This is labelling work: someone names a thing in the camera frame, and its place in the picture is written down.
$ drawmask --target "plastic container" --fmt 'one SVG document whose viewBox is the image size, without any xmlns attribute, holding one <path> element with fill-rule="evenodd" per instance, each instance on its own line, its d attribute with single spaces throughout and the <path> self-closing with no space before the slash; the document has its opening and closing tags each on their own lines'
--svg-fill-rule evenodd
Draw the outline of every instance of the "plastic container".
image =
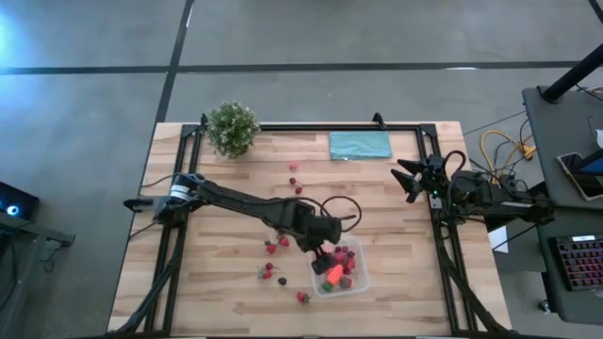
<svg viewBox="0 0 603 339">
<path fill-rule="evenodd" d="M 327 292 L 322 288 L 322 284 L 325 282 L 326 273 L 316 275 L 314 269 L 312 269 L 312 262 L 315 260 L 314 253 L 308 253 L 308 265 L 310 266 L 312 286 L 314 287 L 314 293 L 319 298 L 333 298 L 340 296 L 348 296 L 356 293 L 366 292 L 370 287 L 370 280 L 368 278 L 367 262 L 365 261 L 365 254 L 362 251 L 362 244 L 358 239 L 353 236 L 345 236 L 339 240 L 337 246 L 347 246 L 349 250 L 353 250 L 355 253 L 354 261 L 355 268 L 351 270 L 350 275 L 343 275 L 353 280 L 353 285 L 350 288 L 343 289 L 339 286 L 334 286 L 331 292 Z M 334 253 L 335 245 L 329 243 L 324 244 L 322 248 L 325 251 Z"/>
</svg>

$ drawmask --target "wooden tabletop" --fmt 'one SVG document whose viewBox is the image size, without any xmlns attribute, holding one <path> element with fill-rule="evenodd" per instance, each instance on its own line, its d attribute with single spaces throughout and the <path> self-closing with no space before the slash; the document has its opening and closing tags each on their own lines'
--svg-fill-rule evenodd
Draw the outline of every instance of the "wooden tabletop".
<svg viewBox="0 0 603 339">
<path fill-rule="evenodd" d="M 443 154 L 466 152 L 460 123 L 435 124 Z M 171 174 L 181 125 L 156 127 L 145 184 Z M 295 176 L 303 184 L 303 196 L 323 201 L 347 195 L 357 200 L 363 219 L 350 233 L 364 248 L 370 288 L 352 296 L 320 299 L 314 296 L 308 259 L 294 243 L 270 255 L 263 242 L 274 239 L 272 229 L 257 219 L 206 206 L 189 219 L 172 335 L 449 334 L 426 197 L 407 203 L 389 173 L 399 167 L 399 158 L 418 159 L 416 136 L 410 132 L 389 136 L 391 159 L 362 161 L 332 161 L 327 132 L 262 132 L 255 146 L 236 160 L 215 155 L 205 139 L 198 172 L 221 186 L 263 198 L 287 197 L 294 195 L 288 179 Z M 300 162 L 295 174 L 289 171 L 290 161 Z M 448 165 L 448 172 L 453 172 L 458 158 L 452 157 Z M 169 184 L 165 181 L 141 193 L 165 195 Z M 334 202 L 329 209 L 334 215 L 353 210 L 345 202 Z M 132 232 L 151 218 L 150 212 L 138 214 Z M 156 226 L 129 242 L 110 330 L 119 328 L 149 291 L 160 233 Z M 510 328 L 485 227 L 467 222 L 459 234 L 471 287 L 495 319 Z M 286 277 L 286 286 L 276 279 L 257 279 L 257 267 L 266 262 L 280 268 L 274 278 Z M 308 305 L 296 301 L 298 291 L 313 297 Z M 160 300 L 157 326 L 163 319 L 164 301 Z M 458 291 L 456 304 L 459 317 L 464 318 Z"/>
</svg>

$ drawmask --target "computer keyboard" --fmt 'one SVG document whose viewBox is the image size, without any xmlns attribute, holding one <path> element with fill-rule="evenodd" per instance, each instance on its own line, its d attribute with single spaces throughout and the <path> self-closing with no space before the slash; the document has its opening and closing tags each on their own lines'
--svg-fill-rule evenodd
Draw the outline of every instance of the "computer keyboard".
<svg viewBox="0 0 603 339">
<path fill-rule="evenodd" d="M 552 238 L 550 245 L 568 291 L 603 288 L 603 234 Z"/>
</svg>

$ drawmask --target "teal cloth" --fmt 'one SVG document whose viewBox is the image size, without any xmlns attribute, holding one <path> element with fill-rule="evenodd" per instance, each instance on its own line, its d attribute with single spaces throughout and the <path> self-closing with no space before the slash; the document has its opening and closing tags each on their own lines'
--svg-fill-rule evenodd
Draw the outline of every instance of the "teal cloth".
<svg viewBox="0 0 603 339">
<path fill-rule="evenodd" d="M 329 145 L 333 160 L 392 157 L 392 147 L 387 132 L 331 132 Z"/>
</svg>

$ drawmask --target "green plant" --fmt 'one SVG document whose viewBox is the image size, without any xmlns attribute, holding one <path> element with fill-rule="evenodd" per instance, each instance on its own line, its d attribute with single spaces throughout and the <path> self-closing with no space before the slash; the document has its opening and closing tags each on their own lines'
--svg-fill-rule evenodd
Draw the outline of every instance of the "green plant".
<svg viewBox="0 0 603 339">
<path fill-rule="evenodd" d="M 222 103 L 209 112 L 207 134 L 216 152 L 235 158 L 253 145 L 253 137 L 260 131 L 255 114 L 239 103 Z"/>
</svg>

